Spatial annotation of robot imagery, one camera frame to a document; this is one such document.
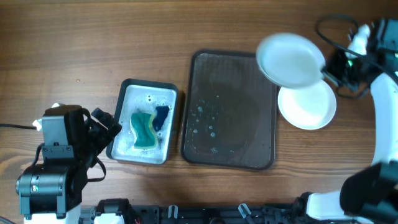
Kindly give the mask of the green yellow sponge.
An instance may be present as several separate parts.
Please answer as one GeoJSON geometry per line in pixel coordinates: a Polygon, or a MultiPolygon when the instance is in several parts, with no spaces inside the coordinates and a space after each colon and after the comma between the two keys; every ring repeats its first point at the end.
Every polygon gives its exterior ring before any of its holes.
{"type": "Polygon", "coordinates": [[[131,115],[131,129],[134,135],[135,149],[153,149],[157,145],[157,138],[152,125],[154,114],[133,113],[131,115]]]}

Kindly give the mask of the white plate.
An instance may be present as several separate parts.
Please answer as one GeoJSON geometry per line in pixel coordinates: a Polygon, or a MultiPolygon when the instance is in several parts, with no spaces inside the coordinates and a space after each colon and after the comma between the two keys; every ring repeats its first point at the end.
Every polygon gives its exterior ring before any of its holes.
{"type": "Polygon", "coordinates": [[[276,85],[299,89],[323,79],[325,58],[307,38],[277,33],[263,39],[256,49],[256,61],[264,76],[276,85]]]}
{"type": "Polygon", "coordinates": [[[298,90],[282,87],[277,100],[281,115],[300,129],[323,128],[336,113],[335,94],[323,80],[298,90]]]}

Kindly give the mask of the white plate top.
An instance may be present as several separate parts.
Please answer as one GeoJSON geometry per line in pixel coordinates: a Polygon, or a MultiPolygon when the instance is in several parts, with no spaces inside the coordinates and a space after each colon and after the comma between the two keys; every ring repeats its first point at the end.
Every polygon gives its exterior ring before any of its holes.
{"type": "Polygon", "coordinates": [[[277,33],[263,39],[256,49],[256,61],[264,76],[276,85],[299,89],[323,79],[325,58],[307,38],[277,33]]]}

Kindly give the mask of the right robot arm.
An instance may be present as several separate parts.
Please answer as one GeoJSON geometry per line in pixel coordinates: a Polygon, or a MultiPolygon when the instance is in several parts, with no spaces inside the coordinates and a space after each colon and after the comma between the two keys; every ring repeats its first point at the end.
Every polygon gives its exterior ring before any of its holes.
{"type": "Polygon", "coordinates": [[[397,19],[382,18],[359,26],[346,15],[327,15],[315,24],[316,33],[335,51],[322,73],[336,85],[370,92],[374,102],[376,146],[372,164],[345,180],[339,191],[307,192],[297,198],[292,218],[301,223],[397,223],[397,19]],[[320,32],[332,19],[350,21],[356,30],[344,47],[320,32]]]}

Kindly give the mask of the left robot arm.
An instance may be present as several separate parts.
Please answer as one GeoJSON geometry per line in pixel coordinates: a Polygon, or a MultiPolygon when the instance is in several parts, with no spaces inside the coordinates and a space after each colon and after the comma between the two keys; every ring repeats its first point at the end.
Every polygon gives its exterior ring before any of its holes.
{"type": "Polygon", "coordinates": [[[44,143],[32,164],[16,181],[20,213],[25,223],[78,223],[88,169],[104,164],[98,156],[122,126],[99,108],[59,105],[42,117],[44,143]]]}

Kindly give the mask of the black metal water tray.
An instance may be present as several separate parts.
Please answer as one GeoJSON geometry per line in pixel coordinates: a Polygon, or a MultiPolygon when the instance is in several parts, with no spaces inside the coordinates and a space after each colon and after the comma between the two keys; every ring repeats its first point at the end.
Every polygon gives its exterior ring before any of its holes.
{"type": "Polygon", "coordinates": [[[177,100],[178,88],[174,84],[124,80],[114,114],[122,128],[106,150],[108,158],[163,164],[169,151],[177,100]]]}

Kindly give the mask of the brown plastic tray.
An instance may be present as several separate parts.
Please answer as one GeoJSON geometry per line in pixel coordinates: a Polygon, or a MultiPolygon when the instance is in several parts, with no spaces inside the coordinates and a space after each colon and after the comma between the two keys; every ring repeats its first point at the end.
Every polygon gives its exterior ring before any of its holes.
{"type": "Polygon", "coordinates": [[[263,171],[276,157],[277,86],[251,52],[201,49],[191,59],[181,156],[191,164],[263,171]]]}

